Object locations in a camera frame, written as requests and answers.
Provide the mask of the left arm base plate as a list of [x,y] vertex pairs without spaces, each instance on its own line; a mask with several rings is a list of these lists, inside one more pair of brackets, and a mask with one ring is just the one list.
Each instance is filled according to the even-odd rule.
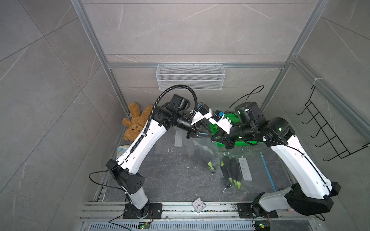
[[126,204],[124,209],[123,219],[160,219],[162,216],[163,204],[150,203],[146,204],[142,209],[137,209],[132,204]]

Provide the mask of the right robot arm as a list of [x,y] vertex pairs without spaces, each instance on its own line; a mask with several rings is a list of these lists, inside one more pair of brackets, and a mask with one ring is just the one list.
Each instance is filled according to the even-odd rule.
[[330,212],[334,204],[332,197],[339,194],[341,186],[325,177],[313,163],[290,124],[281,117],[266,120],[255,102],[239,104],[235,111],[239,118],[237,124],[224,112],[211,114],[209,122],[219,129],[212,139],[226,149],[234,148],[238,141],[264,143],[279,156],[297,181],[284,190],[260,193],[251,205],[254,215],[266,216],[281,209],[293,209],[305,216]]

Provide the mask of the clear zip-top bag blue zipper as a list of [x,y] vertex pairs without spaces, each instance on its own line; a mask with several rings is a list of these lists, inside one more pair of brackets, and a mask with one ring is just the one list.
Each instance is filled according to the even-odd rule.
[[219,154],[222,179],[213,200],[249,202],[259,193],[273,190],[260,149],[240,146],[233,150],[221,149]]

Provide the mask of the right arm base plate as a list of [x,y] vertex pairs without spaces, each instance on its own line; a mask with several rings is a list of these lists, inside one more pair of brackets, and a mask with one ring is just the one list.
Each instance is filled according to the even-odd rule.
[[278,218],[277,212],[266,212],[259,205],[252,203],[237,203],[236,210],[239,218]]

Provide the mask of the bagged eggplant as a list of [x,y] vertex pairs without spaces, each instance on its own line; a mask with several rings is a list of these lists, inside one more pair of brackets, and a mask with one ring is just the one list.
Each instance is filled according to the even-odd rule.
[[224,184],[226,186],[228,186],[229,185],[229,177],[228,177],[228,174],[226,172],[226,168],[225,168],[225,165],[224,165],[224,162],[223,161],[220,164],[220,169],[221,169],[222,174],[223,174]]
[[232,183],[233,180],[232,180],[232,174],[231,174],[231,165],[230,165],[230,159],[229,157],[227,156],[224,156],[222,158],[222,161],[224,162],[224,165],[225,165],[225,168],[226,168],[226,172],[228,174],[228,177],[229,177],[229,182]]

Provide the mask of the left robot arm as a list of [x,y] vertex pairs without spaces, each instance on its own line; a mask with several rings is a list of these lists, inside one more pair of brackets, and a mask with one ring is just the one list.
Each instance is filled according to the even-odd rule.
[[[190,103],[181,96],[175,95],[169,103],[159,105],[167,93],[179,88],[188,90],[193,96],[194,109],[189,115],[183,112]],[[138,218],[145,218],[150,210],[149,199],[142,188],[145,179],[138,173],[143,160],[159,138],[171,127],[186,131],[188,139],[211,137],[212,131],[204,119],[195,122],[196,113],[202,113],[204,109],[206,105],[198,104],[196,93],[191,87],[183,84],[169,87],[155,101],[143,131],[130,148],[118,160],[111,159],[107,162],[107,171],[116,180],[118,189],[125,192]]]

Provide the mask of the dark eggplant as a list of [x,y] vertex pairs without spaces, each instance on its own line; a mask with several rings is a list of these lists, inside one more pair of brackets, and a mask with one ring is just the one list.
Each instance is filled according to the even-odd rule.
[[241,188],[241,177],[242,177],[240,164],[235,158],[232,158],[230,160],[230,165],[231,165],[232,180],[234,184],[237,186],[237,188],[240,189]]

